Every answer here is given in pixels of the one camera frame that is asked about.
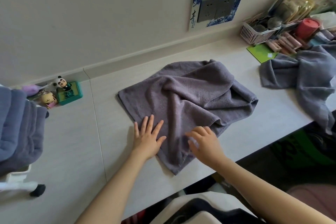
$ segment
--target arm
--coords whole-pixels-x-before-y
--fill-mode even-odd
[[[335,224],[296,198],[265,182],[227,158],[216,135],[209,127],[196,127],[187,136],[193,154],[232,184],[264,219],[279,224]]]
[[[163,120],[157,124],[153,132],[154,116],[150,116],[148,125],[147,121],[146,116],[140,132],[138,124],[134,123],[134,142],[129,158],[81,214],[76,224],[120,224],[137,175],[146,160],[155,156],[166,139],[163,136],[156,141]]]

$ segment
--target stacked towel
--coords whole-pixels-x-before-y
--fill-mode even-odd
[[[250,116],[258,102],[256,95],[215,60],[166,65],[119,91],[118,97],[139,125],[151,114],[155,123],[164,120],[158,137],[167,139],[157,155],[175,175],[195,158],[185,132],[208,126],[219,136],[233,122]]]
[[[23,91],[0,86],[0,176],[41,156],[46,114]]]
[[[260,65],[263,87],[296,88],[300,106],[328,134],[335,119],[326,106],[326,99],[335,92],[331,80],[336,76],[336,41],[299,51],[296,59],[278,54]]]

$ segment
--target right hand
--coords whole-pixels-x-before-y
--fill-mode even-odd
[[[185,135],[197,141],[199,148],[188,140],[190,150],[199,161],[208,167],[216,170],[219,163],[227,159],[218,138],[209,127],[195,127]]]

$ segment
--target red container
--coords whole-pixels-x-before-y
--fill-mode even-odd
[[[295,34],[299,38],[306,39],[310,37],[320,26],[321,23],[318,20],[305,18],[297,27]]]

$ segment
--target black caster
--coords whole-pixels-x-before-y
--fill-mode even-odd
[[[29,193],[29,196],[31,197],[39,197],[41,196],[45,191],[45,185],[44,184],[39,184],[37,185],[37,188]]]

